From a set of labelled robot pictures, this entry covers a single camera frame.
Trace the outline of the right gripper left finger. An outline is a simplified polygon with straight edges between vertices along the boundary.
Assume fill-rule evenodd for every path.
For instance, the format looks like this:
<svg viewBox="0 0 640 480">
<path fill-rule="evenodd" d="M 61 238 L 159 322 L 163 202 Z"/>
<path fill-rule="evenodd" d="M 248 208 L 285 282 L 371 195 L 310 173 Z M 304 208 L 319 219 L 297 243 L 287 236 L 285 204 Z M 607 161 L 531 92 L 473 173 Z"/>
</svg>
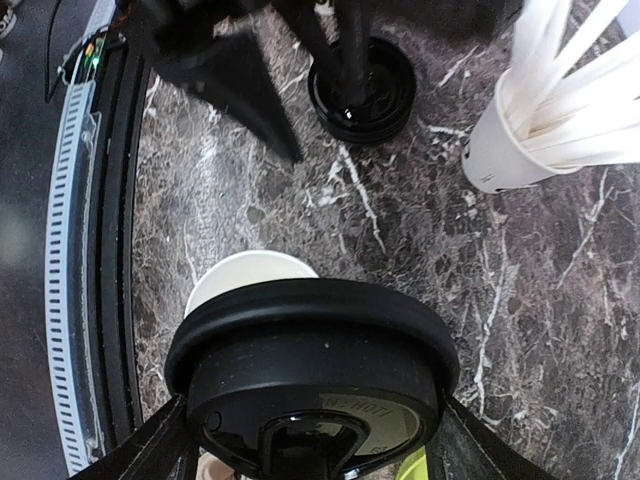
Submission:
<svg viewBox="0 0 640 480">
<path fill-rule="evenodd" d="M 186 406 L 186 397 L 175 395 L 123 444 L 71 480 L 195 479 L 199 444 L 188 431 Z"/>
</svg>

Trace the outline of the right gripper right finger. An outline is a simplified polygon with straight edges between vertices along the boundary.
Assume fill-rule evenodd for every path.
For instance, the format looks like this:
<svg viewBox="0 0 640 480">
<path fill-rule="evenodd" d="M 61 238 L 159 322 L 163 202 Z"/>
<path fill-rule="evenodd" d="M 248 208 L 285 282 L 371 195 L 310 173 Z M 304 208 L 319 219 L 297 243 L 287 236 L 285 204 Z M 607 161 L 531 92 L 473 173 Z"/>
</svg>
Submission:
<svg viewBox="0 0 640 480">
<path fill-rule="evenodd" d="M 427 444 L 429 479 L 554 480 L 519 455 L 453 396 Z"/>
</svg>

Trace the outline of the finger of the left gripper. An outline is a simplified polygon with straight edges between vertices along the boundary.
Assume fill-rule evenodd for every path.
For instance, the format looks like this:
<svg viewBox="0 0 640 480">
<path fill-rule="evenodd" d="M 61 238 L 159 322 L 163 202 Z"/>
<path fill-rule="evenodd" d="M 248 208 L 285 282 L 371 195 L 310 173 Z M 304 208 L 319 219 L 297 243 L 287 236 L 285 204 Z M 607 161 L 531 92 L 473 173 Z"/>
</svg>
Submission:
<svg viewBox="0 0 640 480">
<path fill-rule="evenodd" d="M 153 61 L 160 77 L 226 113 L 281 158 L 303 159 L 252 34 L 216 37 Z"/>
<path fill-rule="evenodd" d="M 313 57 L 309 94 L 325 116 L 371 118 L 369 43 L 372 6 L 369 1 L 336 1 L 339 38 L 328 43 L 314 1 L 281 1 L 279 14 Z"/>
</svg>

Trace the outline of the stack of black lids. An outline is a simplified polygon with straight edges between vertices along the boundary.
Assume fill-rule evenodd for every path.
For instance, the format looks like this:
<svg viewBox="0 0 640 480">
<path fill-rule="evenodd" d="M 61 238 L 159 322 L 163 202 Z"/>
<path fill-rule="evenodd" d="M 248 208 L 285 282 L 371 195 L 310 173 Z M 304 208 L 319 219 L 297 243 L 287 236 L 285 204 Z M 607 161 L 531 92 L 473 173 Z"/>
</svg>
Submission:
<svg viewBox="0 0 640 480">
<path fill-rule="evenodd" d="M 334 138 L 356 146 L 376 146 L 396 137 L 409 120 L 417 90 L 410 60 L 380 37 L 369 40 L 358 98 L 332 85 L 315 65 L 307 87 L 321 126 Z"/>
</svg>

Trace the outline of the black coffee cup lid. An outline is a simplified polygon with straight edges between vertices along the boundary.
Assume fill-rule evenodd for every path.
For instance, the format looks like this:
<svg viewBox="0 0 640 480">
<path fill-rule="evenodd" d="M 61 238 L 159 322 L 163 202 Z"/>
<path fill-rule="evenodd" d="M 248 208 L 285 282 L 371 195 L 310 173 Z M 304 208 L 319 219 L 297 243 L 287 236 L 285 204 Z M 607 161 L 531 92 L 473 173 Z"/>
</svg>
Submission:
<svg viewBox="0 0 640 480">
<path fill-rule="evenodd" d="M 357 281 L 241 287 L 186 316 L 164 374 L 190 434 L 252 479 L 354 479 L 436 433 L 460 365 L 428 306 Z"/>
</svg>

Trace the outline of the white paper coffee cup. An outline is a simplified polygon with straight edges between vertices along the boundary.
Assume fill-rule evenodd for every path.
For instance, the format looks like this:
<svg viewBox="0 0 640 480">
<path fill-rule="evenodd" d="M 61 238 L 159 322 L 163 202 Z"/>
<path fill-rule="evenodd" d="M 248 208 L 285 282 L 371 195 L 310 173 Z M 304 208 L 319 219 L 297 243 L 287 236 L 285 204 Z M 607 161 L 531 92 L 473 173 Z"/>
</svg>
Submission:
<svg viewBox="0 0 640 480">
<path fill-rule="evenodd" d="M 318 278 L 302 260 L 272 250 L 248 250 L 230 255 L 211 267 L 195 284 L 187 300 L 186 318 L 206 301 L 237 288 L 268 281 Z"/>
</svg>

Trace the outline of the green bowl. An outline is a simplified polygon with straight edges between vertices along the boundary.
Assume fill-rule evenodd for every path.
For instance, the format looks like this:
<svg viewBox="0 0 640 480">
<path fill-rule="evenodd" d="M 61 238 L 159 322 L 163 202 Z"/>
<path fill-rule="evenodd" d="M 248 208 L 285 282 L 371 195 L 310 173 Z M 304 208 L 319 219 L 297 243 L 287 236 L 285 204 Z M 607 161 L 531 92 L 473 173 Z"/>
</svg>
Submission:
<svg viewBox="0 0 640 480">
<path fill-rule="evenodd" d="M 401 464 L 396 480 L 428 480 L 426 448 L 422 447 L 409 455 Z"/>
</svg>

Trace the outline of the white cup holding straws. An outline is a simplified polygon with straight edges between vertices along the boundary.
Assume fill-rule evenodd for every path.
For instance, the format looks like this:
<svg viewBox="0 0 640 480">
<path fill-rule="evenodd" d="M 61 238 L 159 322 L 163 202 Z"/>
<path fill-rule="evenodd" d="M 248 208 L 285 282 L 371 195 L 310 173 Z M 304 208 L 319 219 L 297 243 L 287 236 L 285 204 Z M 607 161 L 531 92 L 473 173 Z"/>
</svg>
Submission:
<svg viewBox="0 0 640 480">
<path fill-rule="evenodd" d="M 490 194 L 504 190 L 529 187 L 558 175 L 575 172 L 564 160 L 545 160 L 541 157 L 547 142 L 558 140 L 564 144 L 595 134 L 597 115 L 582 113 L 535 123 L 526 138 L 536 149 L 530 151 L 518 139 L 504 114 L 506 94 L 509 92 L 511 71 L 498 79 L 491 102 L 473 128 L 464 147 L 462 169 L 469 182 Z"/>
</svg>

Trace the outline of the bundle of wrapped white straws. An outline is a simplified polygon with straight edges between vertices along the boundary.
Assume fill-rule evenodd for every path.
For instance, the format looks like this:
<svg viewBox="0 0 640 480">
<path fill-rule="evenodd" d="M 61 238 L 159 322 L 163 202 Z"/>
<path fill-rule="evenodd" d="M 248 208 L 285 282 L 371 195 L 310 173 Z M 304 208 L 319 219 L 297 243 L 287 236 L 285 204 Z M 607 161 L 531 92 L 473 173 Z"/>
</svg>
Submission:
<svg viewBox="0 0 640 480">
<path fill-rule="evenodd" d="M 579 60 L 626 7 L 600 1 L 571 37 L 569 1 L 527 1 L 516 21 L 503 83 L 507 124 L 536 163 L 552 170 L 639 160 L 639 36 Z"/>
</svg>

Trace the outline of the black front rail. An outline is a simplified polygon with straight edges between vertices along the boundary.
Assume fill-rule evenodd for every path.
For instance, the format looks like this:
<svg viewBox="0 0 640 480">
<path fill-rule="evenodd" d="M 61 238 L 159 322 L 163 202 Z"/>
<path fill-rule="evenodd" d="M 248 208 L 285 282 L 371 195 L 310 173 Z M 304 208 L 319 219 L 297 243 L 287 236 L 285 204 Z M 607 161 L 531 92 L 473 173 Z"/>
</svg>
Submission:
<svg viewBox="0 0 640 480">
<path fill-rule="evenodd" d="M 89 337 L 98 430 L 106 451 L 139 427 L 132 296 L 136 167 L 149 66 L 121 34 L 106 37 L 92 112 L 100 120 L 88 225 Z"/>
</svg>

